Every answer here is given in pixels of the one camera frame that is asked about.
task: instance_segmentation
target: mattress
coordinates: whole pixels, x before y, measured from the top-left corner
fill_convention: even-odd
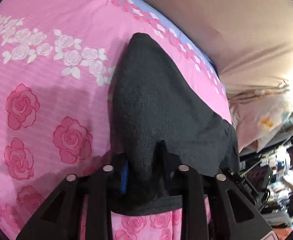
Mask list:
[[[112,76],[137,32],[157,41],[196,94],[231,122],[208,58],[143,1],[0,4],[0,228],[9,239],[66,175],[89,175],[120,152],[110,143]],[[114,239],[180,239],[181,214],[113,213]],[[84,232],[83,222],[81,239]]]

